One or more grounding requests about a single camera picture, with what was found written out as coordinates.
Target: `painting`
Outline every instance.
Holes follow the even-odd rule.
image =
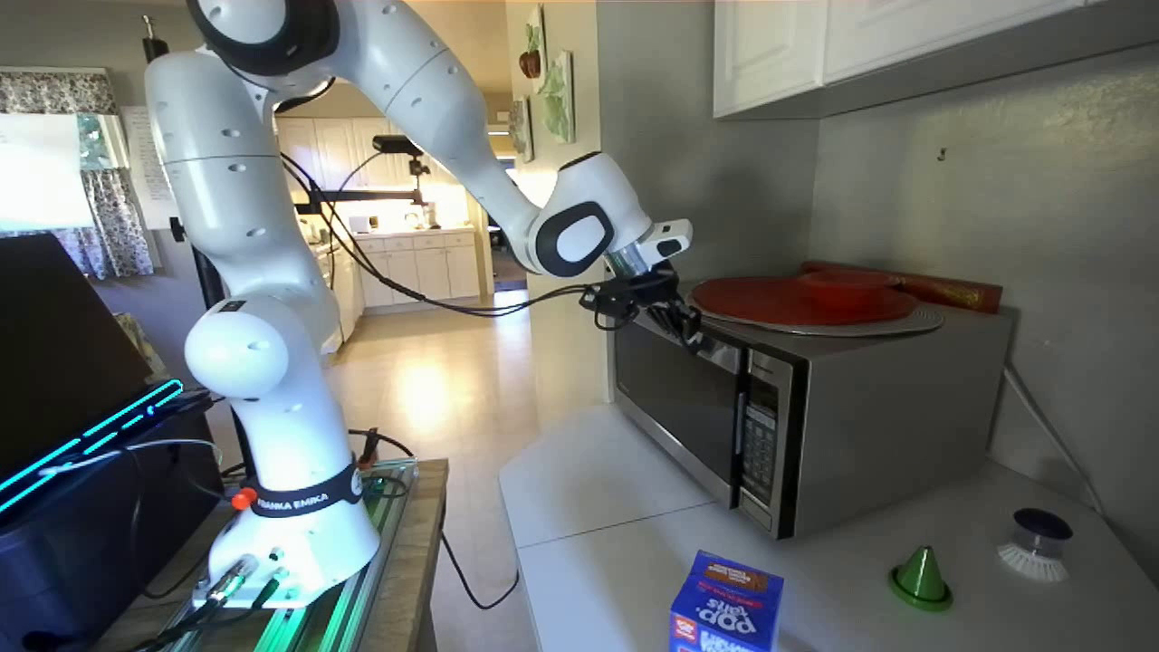
[[[544,86],[544,72],[547,68],[547,37],[544,34],[544,6],[535,5],[523,25],[526,43],[519,54],[519,69],[531,80],[535,93]]]
[[[547,67],[544,86],[544,125],[560,142],[576,141],[575,97],[571,81],[571,52],[563,50]]]
[[[520,95],[511,102],[508,132],[511,133],[511,141],[515,144],[515,151],[519,153],[519,160],[523,162],[535,160],[535,146],[531,139],[531,101],[526,95]]]

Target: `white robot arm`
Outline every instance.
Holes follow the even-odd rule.
[[[206,47],[155,59],[146,93],[185,230],[231,296],[194,325],[185,358],[238,413],[257,475],[256,499],[214,542],[195,602],[245,569],[229,607],[248,607],[271,578],[282,589],[265,605],[300,607],[358,572],[379,536],[319,360],[337,309],[297,227],[272,131],[278,104],[349,80],[471,191],[537,273],[574,276],[600,255],[621,283],[670,272],[664,261],[690,246],[692,227],[653,224],[598,152],[560,170],[542,208],[527,200],[491,152],[482,94],[400,0],[187,1]],[[625,284],[627,301],[589,307],[630,316],[635,300],[683,306],[675,285],[675,274],[640,292]]]

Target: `pop-tarts box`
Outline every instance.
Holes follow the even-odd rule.
[[[771,652],[785,580],[704,550],[672,601],[669,652]]]

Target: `floral curtain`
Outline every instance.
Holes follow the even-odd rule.
[[[81,182],[93,226],[54,228],[73,262],[97,278],[153,273],[145,226],[133,202],[129,169],[110,156],[105,119],[117,119],[112,86],[103,72],[0,71],[0,112],[71,113],[80,130]],[[0,233],[0,236],[22,232]]]

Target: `microwave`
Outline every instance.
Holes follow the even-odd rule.
[[[833,338],[705,317],[695,354],[641,314],[614,336],[615,403],[770,536],[817,532],[985,460],[1011,321],[918,309],[940,328]]]

